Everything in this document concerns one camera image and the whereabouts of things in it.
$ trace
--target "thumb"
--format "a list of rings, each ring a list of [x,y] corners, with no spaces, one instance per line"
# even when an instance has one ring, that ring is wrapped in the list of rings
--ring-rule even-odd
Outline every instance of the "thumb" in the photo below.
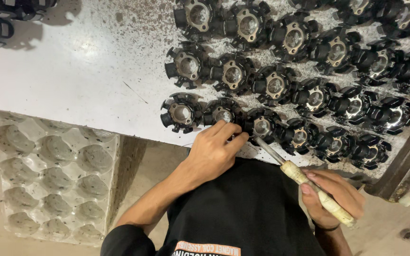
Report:
[[[322,204],[319,200],[319,195],[312,189],[309,184],[303,183],[300,185],[302,190],[302,201],[308,209],[308,213],[311,218],[321,215],[323,213]]]

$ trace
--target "white work table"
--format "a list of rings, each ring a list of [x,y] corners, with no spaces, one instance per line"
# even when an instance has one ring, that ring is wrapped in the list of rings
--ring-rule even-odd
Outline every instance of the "white work table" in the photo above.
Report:
[[[267,0],[272,8],[272,18],[278,19],[293,11],[286,1]],[[159,118],[166,110],[160,110],[163,100],[176,92],[190,92],[208,102],[220,96],[211,84],[195,90],[174,85],[164,71],[164,63],[171,62],[165,55],[169,48],[178,47],[185,39],[174,25],[171,0],[63,0],[56,8],[48,10],[42,22],[13,22],[15,35],[8,40],[8,47],[0,49],[0,110],[62,121],[120,134],[161,141],[180,146],[191,146],[201,125],[192,133],[172,132]],[[313,11],[307,19],[316,19],[322,30],[338,25],[333,20],[335,9]],[[365,44],[380,38],[376,32],[378,23],[357,26]],[[213,39],[206,49],[211,57],[232,51],[229,39]],[[399,49],[410,50],[410,39],[400,40]],[[255,50],[247,54],[260,68],[275,61],[268,50]],[[289,64],[299,73],[297,81],[319,76],[312,66],[315,62]],[[350,74],[328,77],[340,87],[350,85]],[[374,88],[382,96],[394,90],[388,86]],[[245,111],[262,105],[256,97],[247,93],[236,101]],[[295,105],[275,108],[283,119],[298,117]],[[330,116],[313,119],[321,128],[335,125]],[[349,127],[352,131],[359,128]],[[410,135],[405,132],[388,137],[394,157]],[[300,166],[322,165],[310,152],[292,157],[277,144],[272,146],[287,159]],[[260,148],[249,142],[240,156],[273,160]],[[388,163],[378,170],[365,173],[379,177]],[[331,169],[358,171],[349,161],[329,164]]]

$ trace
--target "hand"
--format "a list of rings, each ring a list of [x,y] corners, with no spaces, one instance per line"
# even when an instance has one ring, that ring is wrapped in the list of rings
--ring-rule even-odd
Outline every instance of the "hand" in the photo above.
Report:
[[[336,202],[350,213],[354,218],[359,219],[363,216],[363,205],[365,198],[340,175],[325,170],[306,170],[306,177],[319,185],[326,193],[333,195]],[[303,183],[302,200],[308,210],[309,216],[319,227],[331,229],[339,225],[331,213],[322,207],[319,196],[309,184]]]
[[[232,135],[237,135],[227,142]],[[219,177],[235,163],[235,154],[248,141],[248,133],[234,123],[219,120],[215,125],[200,132],[192,145],[189,156],[174,171],[177,177],[193,188]]]

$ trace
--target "soldering iron handle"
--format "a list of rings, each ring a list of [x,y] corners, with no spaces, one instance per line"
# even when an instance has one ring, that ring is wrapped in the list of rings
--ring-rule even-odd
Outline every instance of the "soldering iron handle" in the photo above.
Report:
[[[302,183],[308,183],[311,185],[312,189],[319,195],[319,200],[322,206],[329,211],[335,218],[337,218],[341,223],[354,229],[357,227],[357,221],[349,214],[343,207],[341,207],[333,198],[331,198],[327,193],[325,193],[321,188],[319,188],[314,182],[310,181],[302,170],[296,166],[291,161],[286,161],[281,165],[281,170],[299,185]]]

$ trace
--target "finger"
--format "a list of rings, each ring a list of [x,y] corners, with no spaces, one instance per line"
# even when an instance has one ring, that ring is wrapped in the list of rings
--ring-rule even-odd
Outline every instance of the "finger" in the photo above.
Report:
[[[215,136],[222,141],[226,141],[229,137],[232,137],[233,134],[241,132],[242,127],[240,125],[227,123]]]
[[[240,135],[233,138],[231,142],[229,142],[225,147],[229,150],[232,155],[235,155],[240,148],[248,141],[249,134],[248,133],[241,133]]]
[[[207,128],[204,132],[210,136],[216,135],[226,124],[227,122],[221,119],[213,126]]]
[[[321,176],[327,177],[331,180],[334,180],[342,184],[359,203],[363,204],[365,202],[365,198],[363,197],[363,195],[361,195],[354,186],[352,186],[349,182],[347,182],[339,174],[336,174],[329,170],[310,170],[310,172],[319,174]]]
[[[308,172],[308,179],[319,185],[322,189],[333,195],[336,202],[358,219],[363,216],[363,206],[351,195],[351,193],[339,182],[329,179],[320,174]]]
[[[303,183],[300,185],[302,190],[302,201],[308,209],[311,218],[324,214],[324,209],[319,200],[319,195],[312,189],[309,184]]]

